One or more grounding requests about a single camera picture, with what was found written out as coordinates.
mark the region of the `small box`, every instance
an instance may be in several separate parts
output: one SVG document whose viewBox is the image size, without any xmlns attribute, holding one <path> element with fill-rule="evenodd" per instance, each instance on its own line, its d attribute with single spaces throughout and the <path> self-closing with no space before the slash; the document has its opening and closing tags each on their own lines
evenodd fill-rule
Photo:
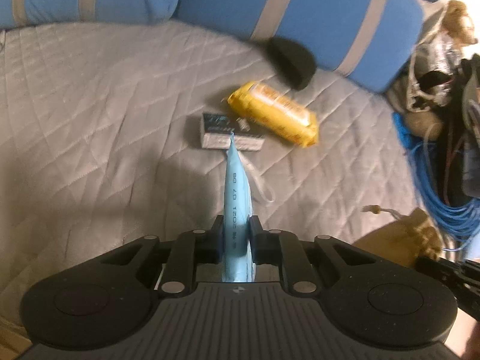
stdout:
<svg viewBox="0 0 480 360">
<path fill-rule="evenodd" d="M 230 147 L 231 132 L 235 134 L 237 150 L 257 152 L 265 141 L 262 128 L 246 119 L 220 114 L 202 114 L 200 139 L 203 149 L 227 150 Z"/>
</svg>

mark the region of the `blue packet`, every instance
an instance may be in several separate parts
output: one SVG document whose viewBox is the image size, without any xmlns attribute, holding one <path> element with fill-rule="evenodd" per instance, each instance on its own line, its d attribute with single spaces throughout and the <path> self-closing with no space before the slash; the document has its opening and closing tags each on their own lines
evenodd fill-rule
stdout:
<svg viewBox="0 0 480 360">
<path fill-rule="evenodd" d="M 255 266 L 251 259 L 249 243 L 249 219 L 251 194 L 247 175 L 243 169 L 233 133 L 230 136 L 225 175 L 225 199 L 223 205 L 224 261 L 223 281 L 252 282 Z"/>
</svg>

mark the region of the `coiled blue cable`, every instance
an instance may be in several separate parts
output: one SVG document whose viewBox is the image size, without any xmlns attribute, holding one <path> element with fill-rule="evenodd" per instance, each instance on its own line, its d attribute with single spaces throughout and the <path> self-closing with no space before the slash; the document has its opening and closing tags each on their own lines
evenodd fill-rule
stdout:
<svg viewBox="0 0 480 360">
<path fill-rule="evenodd" d="M 409 154 L 415 187 L 425 208 L 438 228 L 460 243 L 456 249 L 444 250 L 460 251 L 464 249 L 480 233 L 480 199 L 472 199 L 461 207 L 450 207 L 444 204 L 432 187 L 422 140 L 413 137 L 408 132 L 401 115 L 394 114 L 393 119 L 400 141 Z M 429 143 L 428 149 L 430 152 L 434 150 L 435 144 Z"/>
</svg>

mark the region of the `yellow snack wrapper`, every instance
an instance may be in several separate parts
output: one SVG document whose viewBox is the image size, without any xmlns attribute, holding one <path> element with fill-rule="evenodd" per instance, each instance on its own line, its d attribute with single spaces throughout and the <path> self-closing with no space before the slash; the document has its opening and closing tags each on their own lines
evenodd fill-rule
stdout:
<svg viewBox="0 0 480 360">
<path fill-rule="evenodd" d="M 315 114 L 262 82 L 246 83 L 228 102 L 241 117 L 249 117 L 301 147 L 318 142 Z"/>
</svg>

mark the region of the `quilted mattress cover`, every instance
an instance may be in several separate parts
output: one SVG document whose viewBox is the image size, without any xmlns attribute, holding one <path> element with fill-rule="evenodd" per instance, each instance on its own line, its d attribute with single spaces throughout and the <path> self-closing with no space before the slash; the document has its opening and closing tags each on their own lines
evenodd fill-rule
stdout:
<svg viewBox="0 0 480 360">
<path fill-rule="evenodd" d="M 33 283 L 141 237 L 210 228 L 226 156 L 200 148 L 203 111 L 250 80 L 285 85 L 261 50 L 171 20 L 13 30 L 0 53 L 0 315 L 20 323 Z M 246 153 L 277 199 L 264 228 L 353 242 L 407 213 L 410 169 L 383 97 L 319 70 L 288 95 L 316 112 L 320 143 L 267 133 Z"/>
</svg>

